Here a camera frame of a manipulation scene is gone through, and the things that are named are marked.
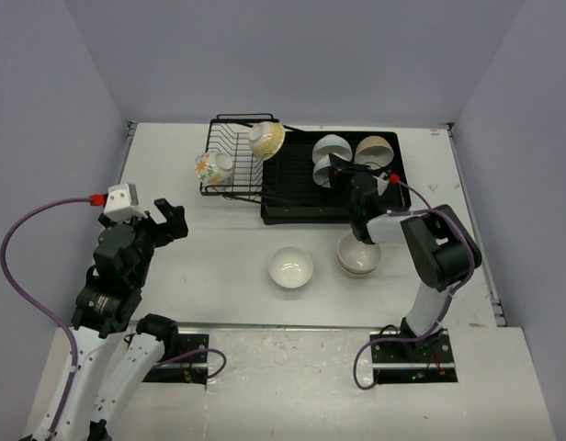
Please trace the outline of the beige bowl front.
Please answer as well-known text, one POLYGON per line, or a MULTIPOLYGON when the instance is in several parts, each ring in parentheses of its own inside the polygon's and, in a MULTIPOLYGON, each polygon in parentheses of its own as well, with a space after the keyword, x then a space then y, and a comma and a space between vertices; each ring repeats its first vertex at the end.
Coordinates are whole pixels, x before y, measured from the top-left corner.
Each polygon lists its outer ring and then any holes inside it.
POLYGON ((342 262, 338 262, 338 265, 348 277, 369 277, 377 269, 376 267, 373 267, 371 270, 362 271, 355 270, 354 268, 350 268, 349 266, 345 266, 342 262))

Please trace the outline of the light blue bowl front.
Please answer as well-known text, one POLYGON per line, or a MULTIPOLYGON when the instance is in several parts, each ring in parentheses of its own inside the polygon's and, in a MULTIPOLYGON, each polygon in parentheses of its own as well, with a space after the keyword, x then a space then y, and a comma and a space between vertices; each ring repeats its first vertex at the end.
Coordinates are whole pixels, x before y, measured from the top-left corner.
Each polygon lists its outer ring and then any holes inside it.
POLYGON ((310 255, 294 246, 276 250, 267 265, 271 279, 286 289, 296 289, 306 285, 311 279, 313 269, 310 255))

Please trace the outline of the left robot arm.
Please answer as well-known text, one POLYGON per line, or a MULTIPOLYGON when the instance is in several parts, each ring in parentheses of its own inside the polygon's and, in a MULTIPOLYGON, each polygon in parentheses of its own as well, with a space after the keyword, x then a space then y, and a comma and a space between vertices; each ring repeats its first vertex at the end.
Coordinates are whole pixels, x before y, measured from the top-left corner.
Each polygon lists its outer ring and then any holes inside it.
POLYGON ((149 314, 138 322, 112 374, 106 373, 142 300, 155 250, 188 234, 183 207, 155 200, 164 216, 158 223, 131 200, 122 201, 125 194, 87 198, 92 205, 104 206, 98 218, 103 230, 71 322, 61 326, 70 343, 62 378, 31 440, 111 439, 114 421, 148 372, 179 352, 175 322, 149 314))

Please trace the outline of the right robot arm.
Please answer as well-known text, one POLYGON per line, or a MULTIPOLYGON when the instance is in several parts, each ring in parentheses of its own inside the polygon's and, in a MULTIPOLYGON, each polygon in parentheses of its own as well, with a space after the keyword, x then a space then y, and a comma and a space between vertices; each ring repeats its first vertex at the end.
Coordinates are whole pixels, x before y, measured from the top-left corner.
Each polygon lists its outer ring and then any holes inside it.
POLYGON ((348 221, 355 239, 367 245, 389 237, 388 227, 399 225, 398 236, 407 245, 420 286, 413 306, 395 335, 381 334, 373 345, 399 345, 408 360, 418 361, 432 348, 431 337, 442 328, 452 300, 481 265, 481 251, 453 209, 432 206, 394 173, 373 171, 332 155, 331 189, 347 196, 348 221), (406 189, 424 204, 422 209, 395 211, 381 206, 390 189, 406 189))

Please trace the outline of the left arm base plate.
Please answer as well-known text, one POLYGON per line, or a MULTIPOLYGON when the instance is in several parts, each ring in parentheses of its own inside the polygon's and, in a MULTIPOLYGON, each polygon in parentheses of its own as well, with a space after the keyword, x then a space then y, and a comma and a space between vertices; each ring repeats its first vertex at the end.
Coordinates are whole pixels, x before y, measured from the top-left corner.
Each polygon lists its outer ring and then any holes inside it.
MULTIPOLYGON (((177 340, 177 347, 175 351, 168 356, 162 358, 166 359, 181 356, 196 349, 201 349, 209 346, 208 334, 180 334, 177 340)), ((208 355, 196 354, 182 358, 175 363, 164 364, 159 368, 152 369, 143 379, 144 383, 159 383, 159 384, 198 384, 206 385, 208 369, 208 355)))

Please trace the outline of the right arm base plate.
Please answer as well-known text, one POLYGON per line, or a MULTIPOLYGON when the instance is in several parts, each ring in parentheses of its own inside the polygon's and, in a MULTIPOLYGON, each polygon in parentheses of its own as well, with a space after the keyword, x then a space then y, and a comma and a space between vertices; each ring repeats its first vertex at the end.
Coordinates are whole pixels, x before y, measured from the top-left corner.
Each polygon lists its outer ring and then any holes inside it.
POLYGON ((457 383, 458 374, 449 335, 443 331, 429 341, 371 347, 373 377, 378 385, 457 383))

